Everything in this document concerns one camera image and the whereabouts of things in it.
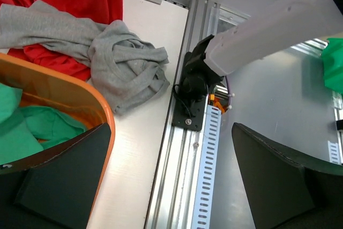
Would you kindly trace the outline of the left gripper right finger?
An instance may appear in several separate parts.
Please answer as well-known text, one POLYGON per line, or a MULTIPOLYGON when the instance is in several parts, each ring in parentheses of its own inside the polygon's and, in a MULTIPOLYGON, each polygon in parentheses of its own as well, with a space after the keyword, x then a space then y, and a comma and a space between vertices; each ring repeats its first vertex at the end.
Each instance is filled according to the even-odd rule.
POLYGON ((342 228, 342 166, 241 123, 232 138, 256 228, 342 228))

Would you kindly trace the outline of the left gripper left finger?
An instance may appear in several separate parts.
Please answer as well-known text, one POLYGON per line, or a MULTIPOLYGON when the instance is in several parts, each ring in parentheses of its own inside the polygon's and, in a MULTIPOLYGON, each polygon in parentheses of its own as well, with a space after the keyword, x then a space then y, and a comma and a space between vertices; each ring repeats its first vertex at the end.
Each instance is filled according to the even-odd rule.
POLYGON ((1 165, 1 228, 86 228, 106 161, 103 123, 64 143, 1 165))

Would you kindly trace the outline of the green tank top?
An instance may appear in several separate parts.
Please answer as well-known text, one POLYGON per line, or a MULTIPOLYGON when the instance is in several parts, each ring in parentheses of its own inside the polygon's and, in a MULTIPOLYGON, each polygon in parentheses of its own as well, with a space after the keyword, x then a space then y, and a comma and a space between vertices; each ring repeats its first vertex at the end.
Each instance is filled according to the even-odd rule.
POLYGON ((21 107, 22 89, 1 84, 1 164, 66 142, 87 131, 70 115, 47 106, 21 107))

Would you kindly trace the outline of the grey tank top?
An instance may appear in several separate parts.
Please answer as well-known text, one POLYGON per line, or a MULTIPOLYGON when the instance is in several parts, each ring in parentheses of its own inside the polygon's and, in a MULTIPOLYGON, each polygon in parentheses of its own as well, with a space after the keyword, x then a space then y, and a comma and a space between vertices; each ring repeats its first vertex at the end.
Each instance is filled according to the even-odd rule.
POLYGON ((96 23, 43 1, 28 8, 2 4, 1 47, 33 44, 88 66, 93 86, 119 115, 160 97, 169 86, 166 50, 141 40, 121 20, 96 23))

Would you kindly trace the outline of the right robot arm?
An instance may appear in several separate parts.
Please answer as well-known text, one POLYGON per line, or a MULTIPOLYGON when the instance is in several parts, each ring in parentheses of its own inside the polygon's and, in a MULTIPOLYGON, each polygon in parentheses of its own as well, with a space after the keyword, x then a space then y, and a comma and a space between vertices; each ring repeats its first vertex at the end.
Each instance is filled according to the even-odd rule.
POLYGON ((262 13, 201 40, 189 53, 181 97, 198 101, 235 70, 300 42, 342 32, 342 0, 278 0, 262 13))

